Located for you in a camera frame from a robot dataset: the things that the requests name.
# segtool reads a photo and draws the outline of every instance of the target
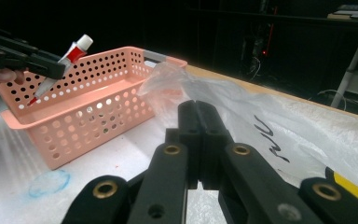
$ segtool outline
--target white tube cap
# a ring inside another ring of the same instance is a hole
[[[91,37],[89,37],[88,35],[83,35],[82,37],[80,37],[79,40],[77,40],[77,46],[83,50],[88,50],[89,47],[92,44],[92,39]]]

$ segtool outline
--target white cable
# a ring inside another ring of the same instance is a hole
[[[260,70],[260,67],[261,67],[261,62],[260,62],[260,60],[258,60],[256,57],[253,57],[254,59],[256,59],[257,60],[257,62],[258,62],[258,67],[257,67],[257,70],[255,71],[255,74],[253,75],[253,77],[251,78],[251,79],[249,79],[250,81],[252,81],[254,78],[255,78],[255,76],[257,75],[257,73],[258,73],[258,71]]]
[[[343,94],[339,93],[338,91],[336,91],[336,90],[319,91],[318,94],[316,94],[316,95],[320,95],[320,94],[325,93],[327,91],[332,91],[332,92],[335,92],[335,93],[337,93],[337,94],[342,96],[342,99],[344,100],[344,111],[346,111],[347,110],[347,99],[345,98],[345,96]]]

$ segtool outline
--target pink plastic basket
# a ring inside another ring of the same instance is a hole
[[[56,169],[154,113],[136,92],[151,73],[150,62],[186,62],[125,47],[81,58],[47,94],[27,106],[43,77],[0,85],[0,115],[11,129],[25,130],[50,169]]]

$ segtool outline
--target yellow object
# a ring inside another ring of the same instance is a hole
[[[342,186],[345,190],[349,191],[351,194],[358,198],[358,187],[354,185],[350,180],[346,179],[344,176],[338,174],[337,172],[332,171],[329,169],[328,172],[333,172],[333,174],[328,175],[326,170],[326,178],[328,179],[333,177],[334,181]]]

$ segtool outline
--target basket handle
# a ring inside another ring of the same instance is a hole
[[[180,67],[186,67],[187,62],[183,60],[179,60],[173,57],[166,56],[164,54],[156,53],[154,51],[144,50],[144,61],[145,65],[149,67],[156,66],[157,63],[167,62],[167,63],[176,63]]]
[[[144,61],[145,65],[149,67],[154,67],[156,63],[166,62],[167,56],[159,54],[150,50],[144,50]]]
[[[19,123],[14,114],[10,111],[4,99],[0,95],[0,115],[2,119],[6,122],[7,126],[11,129],[25,129],[32,125],[23,125]]]

